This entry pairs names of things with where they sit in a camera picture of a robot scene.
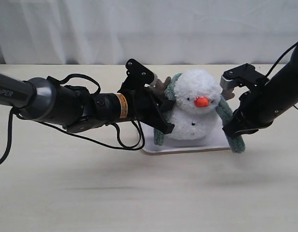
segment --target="table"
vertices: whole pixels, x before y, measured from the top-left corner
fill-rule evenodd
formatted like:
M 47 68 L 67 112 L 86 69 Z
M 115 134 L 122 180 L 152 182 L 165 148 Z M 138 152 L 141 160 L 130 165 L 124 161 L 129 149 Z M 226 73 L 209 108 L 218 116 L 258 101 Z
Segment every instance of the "table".
M 235 65 L 147 67 L 161 79 L 203 68 L 219 81 Z M 266 73 L 270 65 L 256 68 Z M 21 80 L 82 73 L 102 92 L 116 92 L 126 77 L 124 66 L 111 65 L 0 65 L 0 72 Z M 85 80 L 70 83 L 95 90 Z M 238 99 L 229 103 L 236 109 Z M 0 105 L 0 155 L 9 109 Z M 132 125 L 120 126 L 123 141 L 133 144 Z M 117 145 L 111 127 L 82 134 Z M 149 156 L 14 118 L 12 150 L 0 166 L 0 232 L 298 232 L 298 111 L 244 140 L 240 155 Z

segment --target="stuffed toy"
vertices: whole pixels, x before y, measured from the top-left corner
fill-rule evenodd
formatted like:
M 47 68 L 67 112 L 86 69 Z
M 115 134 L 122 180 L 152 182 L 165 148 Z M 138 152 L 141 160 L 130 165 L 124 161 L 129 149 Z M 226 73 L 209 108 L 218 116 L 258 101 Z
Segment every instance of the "stuffed toy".
M 163 145 L 164 136 L 175 140 L 194 140 L 208 135 L 216 126 L 219 117 L 222 124 L 227 124 L 233 112 L 226 102 L 233 96 L 225 94 L 215 78 L 203 69 L 188 70 L 178 73 L 173 78 L 167 77 L 162 83 L 158 79 L 154 94 L 175 101 L 172 110 L 165 112 L 167 122 L 175 125 L 172 133 L 163 134 L 154 129 L 154 143 Z M 241 136 L 231 139 L 228 143 L 234 153 L 245 150 Z

